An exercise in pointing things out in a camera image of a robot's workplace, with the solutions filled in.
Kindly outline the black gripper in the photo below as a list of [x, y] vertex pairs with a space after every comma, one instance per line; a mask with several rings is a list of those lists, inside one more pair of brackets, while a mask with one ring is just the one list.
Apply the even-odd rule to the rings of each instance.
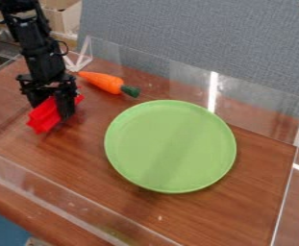
[[77, 111], [77, 78], [66, 72], [63, 57], [66, 54], [59, 47], [23, 48], [29, 73], [19, 74], [17, 80], [21, 92], [26, 95], [30, 105], [37, 108], [54, 95], [58, 113], [66, 121]]

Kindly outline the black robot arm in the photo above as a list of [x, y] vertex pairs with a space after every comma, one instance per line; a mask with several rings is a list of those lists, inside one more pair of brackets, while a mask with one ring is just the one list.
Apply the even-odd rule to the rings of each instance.
[[61, 51], [62, 41], [50, 35], [50, 21], [39, 0], [0, 0], [0, 24], [9, 26], [21, 45], [30, 71], [17, 76], [21, 92], [34, 109], [53, 97], [59, 116], [67, 120], [77, 111], [77, 78], [66, 72], [63, 57], [69, 52]]

